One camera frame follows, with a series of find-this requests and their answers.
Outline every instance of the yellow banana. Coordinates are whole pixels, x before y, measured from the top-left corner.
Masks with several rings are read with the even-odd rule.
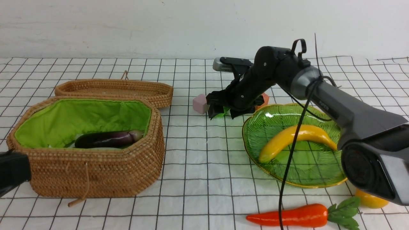
[[[274,159],[285,147],[292,144],[297,125],[288,127],[275,135],[261,150],[258,157],[260,163],[268,163]],[[298,132],[297,141],[309,140],[328,145],[332,150],[337,150],[328,134],[321,128],[313,125],[303,124]]]

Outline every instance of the carrot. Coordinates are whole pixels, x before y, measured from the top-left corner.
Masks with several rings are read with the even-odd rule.
[[[306,228],[319,228],[328,222],[343,226],[348,230],[359,230],[358,223],[353,217],[358,213],[359,197],[351,197],[327,208],[322,204],[309,204],[298,208],[283,210],[281,212],[284,226],[299,226]],[[278,211],[250,214],[246,216],[250,222],[265,226],[280,226]]]

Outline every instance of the gold rim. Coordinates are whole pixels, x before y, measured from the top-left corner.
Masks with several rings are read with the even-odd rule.
[[[256,111],[253,113],[253,115],[251,115],[249,118],[247,118],[246,121],[244,121],[244,123],[243,123],[243,126],[242,126],[242,128],[241,128],[241,137],[242,137],[242,139],[243,139],[243,142],[244,142],[244,134],[243,134],[243,133],[244,133],[244,126],[246,125],[247,121],[249,121],[251,118],[253,118],[253,117],[256,115],[256,113],[258,113],[261,109],[264,109],[264,108],[270,107],[270,106],[291,106],[291,105],[298,105],[298,106],[299,106],[299,104],[297,104],[297,103],[269,104],[269,105],[263,106],[263,107],[259,108],[258,110],[256,110]],[[318,109],[316,109],[316,108],[314,108],[314,107],[309,107],[309,109],[310,109],[310,108],[313,109],[313,110],[315,110],[316,112],[318,112],[318,113],[324,115],[324,116],[327,116],[325,113],[319,111]],[[283,181],[282,179],[276,177],[275,175],[273,175],[272,173],[270,173],[269,171],[267,171],[266,169],[264,169],[261,165],[259,165],[259,164],[250,156],[249,151],[247,150],[247,147],[246,147],[246,144],[245,144],[245,143],[244,143],[244,149],[246,150],[246,153],[247,153],[247,155],[249,156],[249,158],[250,158],[250,159],[254,162],[254,164],[256,164],[257,167],[259,167],[263,172],[265,172],[267,175],[269,175],[269,176],[271,176],[271,177],[273,177],[273,178],[275,178],[275,179],[277,179],[277,180],[279,180],[279,181],[281,181],[281,182]],[[327,187],[333,187],[333,186],[336,186],[336,185],[340,185],[340,184],[346,182],[347,180],[348,180],[348,178],[345,177],[345,179],[340,180],[340,181],[337,182],[337,183],[330,184],[330,185],[325,185],[325,186],[300,185],[300,184],[294,184],[294,183],[291,183],[291,182],[288,182],[288,181],[286,181],[285,183],[288,184],[288,185],[295,186],[295,187],[301,187],[301,188],[315,188],[315,189],[316,189],[316,188],[327,188]]]

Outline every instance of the glass plate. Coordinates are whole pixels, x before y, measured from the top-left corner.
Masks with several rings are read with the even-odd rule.
[[[270,163],[258,161],[258,155],[267,142],[287,127],[297,125],[303,108],[298,104],[271,104],[257,110],[248,118],[242,130],[244,146],[250,159],[265,173],[282,181],[291,145],[288,145]],[[308,107],[318,117],[329,119],[321,111]],[[308,112],[303,124],[315,125],[338,143],[340,128],[333,121],[322,121]],[[339,185],[347,180],[341,166],[341,151],[310,141],[297,141],[286,183],[304,188],[323,188]]]

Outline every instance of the carrot leaves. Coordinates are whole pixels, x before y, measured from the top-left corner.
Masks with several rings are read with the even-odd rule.
[[[333,204],[328,208],[328,221],[339,224],[347,230],[359,230],[359,224],[353,217],[358,213],[360,203],[361,199],[353,196],[342,201],[338,207]]]

